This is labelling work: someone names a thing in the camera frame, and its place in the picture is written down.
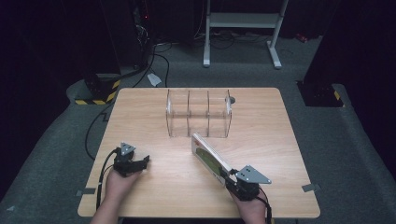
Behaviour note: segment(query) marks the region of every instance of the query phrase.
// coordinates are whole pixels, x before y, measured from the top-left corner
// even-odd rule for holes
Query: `light wood surface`
[[[262,188],[273,217],[318,217],[314,192],[302,189],[311,182],[280,92],[274,88],[224,90],[236,100],[229,135],[205,140],[234,169],[250,164],[272,180]],[[120,216],[239,217],[228,190],[191,153],[191,139],[169,137],[167,92],[120,90],[86,187],[97,188],[106,156],[123,141],[136,147],[135,160],[150,155],[150,162],[125,199]],[[96,194],[83,195],[78,213],[93,216],[95,202]]]

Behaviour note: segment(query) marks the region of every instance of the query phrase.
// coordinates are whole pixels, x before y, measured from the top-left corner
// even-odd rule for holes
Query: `human hand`
[[[263,202],[258,199],[240,201],[232,192],[230,192],[230,194],[238,207],[239,215],[244,219],[246,224],[265,224],[266,207]],[[267,200],[264,192],[261,190],[258,197],[265,201]]]
[[[117,171],[111,169],[106,180],[105,200],[121,203],[141,173],[141,171],[135,172],[123,177]]]

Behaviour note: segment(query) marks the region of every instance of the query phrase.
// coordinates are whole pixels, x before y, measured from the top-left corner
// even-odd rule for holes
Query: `gray carpet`
[[[156,48],[170,64],[167,87],[276,87],[316,192],[321,215],[315,219],[276,219],[276,223],[396,223],[396,184],[364,132],[342,85],[333,85],[345,107],[307,107],[296,80],[303,80],[320,39],[301,43],[278,39],[283,68],[275,70],[264,47],[265,37],[252,42],[213,41],[211,66],[202,67],[203,47],[163,45]],[[166,61],[155,57],[152,70],[165,87]],[[141,75],[125,78],[130,88]],[[105,105],[73,104],[82,81],[67,92],[70,106],[57,118],[21,168],[0,204],[1,223],[88,223],[78,215],[80,197],[92,168],[84,149],[85,134]],[[145,77],[139,88],[153,88]],[[89,133],[95,155],[106,129],[103,116]],[[220,223],[220,220],[132,219],[128,223]]]

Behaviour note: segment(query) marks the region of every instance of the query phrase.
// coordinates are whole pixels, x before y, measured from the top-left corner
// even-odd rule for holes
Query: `white book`
[[[229,176],[233,168],[198,133],[191,136],[191,150],[221,185],[225,186],[225,178],[220,175],[220,170],[225,176]]]

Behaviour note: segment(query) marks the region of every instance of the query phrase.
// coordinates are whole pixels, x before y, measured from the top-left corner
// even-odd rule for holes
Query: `transparent divider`
[[[232,108],[229,91],[168,91],[169,136],[227,137]]]

